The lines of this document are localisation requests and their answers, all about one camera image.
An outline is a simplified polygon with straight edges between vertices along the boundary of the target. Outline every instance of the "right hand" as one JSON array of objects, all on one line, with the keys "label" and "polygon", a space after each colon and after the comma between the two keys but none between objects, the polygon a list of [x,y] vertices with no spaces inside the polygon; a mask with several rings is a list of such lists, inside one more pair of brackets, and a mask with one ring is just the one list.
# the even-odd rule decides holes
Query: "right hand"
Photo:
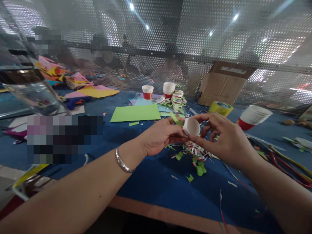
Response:
[{"label": "right hand", "polygon": [[[193,116],[199,123],[208,121],[201,136],[190,136],[191,141],[213,153],[229,166],[245,171],[251,163],[257,163],[261,157],[253,149],[242,129],[219,113]],[[211,130],[209,141],[205,139]]]}]

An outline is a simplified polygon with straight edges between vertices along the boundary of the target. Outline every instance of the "wooden table edge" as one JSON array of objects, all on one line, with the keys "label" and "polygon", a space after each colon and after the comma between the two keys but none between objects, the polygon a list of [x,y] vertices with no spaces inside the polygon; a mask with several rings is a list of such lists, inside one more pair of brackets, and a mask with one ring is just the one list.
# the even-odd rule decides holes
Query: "wooden table edge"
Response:
[{"label": "wooden table edge", "polygon": [[[109,206],[115,209],[142,215],[166,223],[179,225],[185,228],[206,232],[209,234],[226,233],[223,222],[171,210],[157,205],[151,205],[130,198],[115,196],[111,200]],[[260,234],[260,232],[252,231],[243,227],[236,227],[230,224],[227,224],[227,228],[230,234]]]}]

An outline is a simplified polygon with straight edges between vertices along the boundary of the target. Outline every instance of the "pixelated blur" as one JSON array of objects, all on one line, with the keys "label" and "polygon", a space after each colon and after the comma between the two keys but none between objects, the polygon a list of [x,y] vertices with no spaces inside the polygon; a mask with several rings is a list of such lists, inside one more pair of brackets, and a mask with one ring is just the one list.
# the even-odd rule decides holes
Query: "pixelated blur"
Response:
[{"label": "pixelated blur", "polygon": [[71,163],[103,142],[103,116],[29,116],[29,163]]}]

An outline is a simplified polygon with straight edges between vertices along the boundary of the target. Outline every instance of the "blue tablecloth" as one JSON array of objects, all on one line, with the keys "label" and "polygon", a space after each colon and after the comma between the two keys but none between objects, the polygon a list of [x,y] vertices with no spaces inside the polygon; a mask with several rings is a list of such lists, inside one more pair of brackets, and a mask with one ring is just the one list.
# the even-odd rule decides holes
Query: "blue tablecloth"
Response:
[{"label": "blue tablecloth", "polygon": [[[68,91],[61,90],[60,92],[64,95]],[[136,94],[136,92],[121,91],[115,96],[92,100],[85,105],[83,115],[107,113],[104,117],[103,144],[96,149],[91,147],[88,149],[86,146],[92,157],[100,157],[118,145],[133,139],[154,123],[153,121],[140,121],[143,125],[129,127],[128,122],[109,122],[115,107],[129,105],[128,100],[134,98]],[[188,105],[198,113],[209,109],[192,101],[188,102]],[[235,106],[228,118],[235,122],[245,108]],[[283,120],[289,118],[292,117],[283,113],[274,113],[264,123],[249,130],[248,133],[285,148],[287,156],[311,170],[311,153],[301,153],[298,148],[282,139],[282,136],[286,136],[312,140],[309,135],[311,130],[301,126],[281,124]],[[1,136],[0,164],[21,170],[28,169],[30,164],[27,163],[26,157],[27,144],[13,145],[12,142],[11,137]],[[199,177],[191,164],[190,157],[184,155],[181,161],[177,161],[169,156],[175,153],[176,151],[172,149],[163,149],[158,155],[145,158],[119,190],[118,195],[222,222],[219,208],[220,190],[222,190],[222,210],[227,224],[264,233],[282,232],[244,174],[231,168],[236,177],[252,192],[241,186],[219,160],[207,160],[205,162],[207,173]],[[72,159],[72,164],[51,165],[45,170],[44,175],[60,179],[81,167],[84,161],[84,157],[75,157]],[[191,184],[186,179],[190,173],[194,177]],[[238,187],[230,185],[228,181],[237,184]]]}]

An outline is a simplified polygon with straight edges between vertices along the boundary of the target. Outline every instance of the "left hand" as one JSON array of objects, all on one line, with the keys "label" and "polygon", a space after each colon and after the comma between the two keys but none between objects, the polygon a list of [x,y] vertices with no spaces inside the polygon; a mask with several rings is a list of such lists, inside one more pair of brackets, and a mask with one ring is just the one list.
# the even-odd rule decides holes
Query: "left hand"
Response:
[{"label": "left hand", "polygon": [[183,134],[181,126],[171,125],[172,123],[174,123],[172,117],[159,120],[135,139],[140,142],[145,156],[158,154],[168,144],[189,141]]}]

